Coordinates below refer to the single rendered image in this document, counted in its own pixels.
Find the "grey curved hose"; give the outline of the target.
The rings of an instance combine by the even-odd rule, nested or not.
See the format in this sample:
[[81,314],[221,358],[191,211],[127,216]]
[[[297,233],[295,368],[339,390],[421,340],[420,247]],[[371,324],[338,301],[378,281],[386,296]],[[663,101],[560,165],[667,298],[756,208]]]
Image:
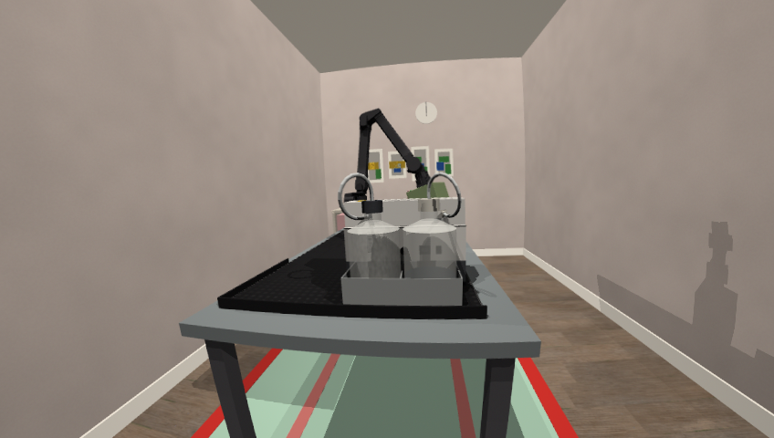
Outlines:
[[436,178],[436,177],[438,177],[438,176],[444,176],[444,177],[445,177],[445,178],[447,178],[447,179],[448,179],[448,180],[449,180],[449,181],[450,181],[450,182],[453,184],[453,186],[455,187],[455,190],[456,190],[456,193],[457,193],[457,200],[458,200],[457,208],[456,208],[456,210],[455,210],[455,212],[454,212],[453,214],[446,214],[446,213],[444,213],[444,216],[445,216],[445,217],[448,217],[448,218],[455,217],[455,216],[456,216],[456,215],[459,213],[459,211],[460,211],[460,208],[461,208],[461,202],[462,202],[462,199],[461,199],[461,193],[460,193],[460,190],[459,190],[459,188],[458,188],[458,185],[457,185],[457,183],[455,182],[455,180],[454,180],[454,179],[453,179],[453,178],[452,178],[450,175],[448,175],[447,173],[443,173],[443,172],[435,173],[435,174],[434,174],[434,175],[433,175],[433,176],[430,178],[430,180],[429,180],[429,183],[427,184],[427,199],[430,199],[430,190],[431,190],[431,185],[432,185],[432,182],[433,182],[434,178]]

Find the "black perforated breadboard table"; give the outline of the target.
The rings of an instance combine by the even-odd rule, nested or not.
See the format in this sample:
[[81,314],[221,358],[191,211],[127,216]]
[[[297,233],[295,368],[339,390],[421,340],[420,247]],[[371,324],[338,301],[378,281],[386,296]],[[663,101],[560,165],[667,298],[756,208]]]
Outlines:
[[[343,230],[232,298],[343,304],[341,278],[345,273]],[[482,303],[465,272],[462,306],[473,305]]]

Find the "white plastic bottle with black cap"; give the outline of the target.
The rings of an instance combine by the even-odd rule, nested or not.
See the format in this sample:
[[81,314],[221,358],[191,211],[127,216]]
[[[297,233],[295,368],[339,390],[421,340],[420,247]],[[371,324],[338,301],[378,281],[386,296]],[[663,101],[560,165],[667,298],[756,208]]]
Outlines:
[[350,278],[400,278],[400,228],[382,221],[382,200],[361,209],[364,222],[347,231]]

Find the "grey two-compartment bottle holder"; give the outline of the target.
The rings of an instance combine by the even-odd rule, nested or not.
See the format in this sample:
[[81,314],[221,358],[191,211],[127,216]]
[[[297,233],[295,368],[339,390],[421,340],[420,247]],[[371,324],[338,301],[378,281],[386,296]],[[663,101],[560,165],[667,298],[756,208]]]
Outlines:
[[[341,278],[343,304],[392,306],[462,306],[463,278]],[[349,278],[344,278],[349,277]]]

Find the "white plastic bottle with beige cap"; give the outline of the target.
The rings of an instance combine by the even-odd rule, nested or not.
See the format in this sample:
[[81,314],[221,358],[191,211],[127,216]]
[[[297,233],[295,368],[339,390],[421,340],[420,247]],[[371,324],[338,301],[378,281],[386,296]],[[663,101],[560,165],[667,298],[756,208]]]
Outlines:
[[440,198],[418,199],[418,211],[403,228],[404,278],[456,278],[456,227],[438,220]]

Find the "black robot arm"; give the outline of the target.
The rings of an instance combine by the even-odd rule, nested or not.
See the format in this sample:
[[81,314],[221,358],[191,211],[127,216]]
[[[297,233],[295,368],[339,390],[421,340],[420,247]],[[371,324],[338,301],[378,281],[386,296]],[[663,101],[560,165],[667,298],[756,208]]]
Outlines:
[[[368,166],[371,125],[376,121],[394,148],[400,153],[406,162],[406,167],[408,169],[407,172],[415,174],[416,187],[419,188],[428,184],[431,178],[431,176],[428,174],[428,171],[424,169],[424,166],[421,164],[420,160],[413,156],[411,151],[397,134],[390,122],[384,117],[381,110],[378,108],[364,113],[360,115],[360,143],[357,172],[364,174],[367,178],[369,177]],[[368,185],[362,178],[356,177],[355,189],[357,189],[356,193],[344,194],[344,203],[349,201],[367,200],[367,196],[365,194],[367,194]]]

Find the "white flexible hose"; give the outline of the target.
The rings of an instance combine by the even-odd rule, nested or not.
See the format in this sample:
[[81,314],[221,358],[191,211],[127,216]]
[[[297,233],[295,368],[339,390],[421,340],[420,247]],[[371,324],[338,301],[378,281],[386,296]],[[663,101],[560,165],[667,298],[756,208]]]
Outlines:
[[342,191],[343,191],[343,188],[344,188],[344,186],[345,186],[346,182],[347,182],[349,179],[352,179],[352,178],[354,178],[354,177],[359,177],[359,178],[362,178],[362,179],[363,179],[363,180],[364,180],[364,181],[367,183],[367,185],[368,185],[368,187],[369,187],[369,191],[370,191],[370,201],[374,201],[374,199],[373,199],[373,189],[372,189],[372,186],[371,186],[371,182],[370,182],[370,180],[369,180],[369,179],[368,179],[368,178],[367,178],[365,175],[363,175],[363,174],[360,174],[360,173],[352,173],[352,174],[350,174],[349,176],[345,177],[345,179],[344,179],[344,180],[342,181],[342,183],[340,184],[340,188],[339,188],[339,191],[338,191],[338,201],[339,201],[339,206],[340,206],[340,209],[341,209],[341,211],[342,211],[342,212],[343,212],[343,213],[344,213],[346,216],[348,216],[350,219],[353,219],[353,220],[364,220],[364,216],[354,216],[354,215],[351,215],[351,214],[349,214],[349,213],[347,212],[347,210],[344,208],[344,205],[343,205],[343,203],[342,203]]

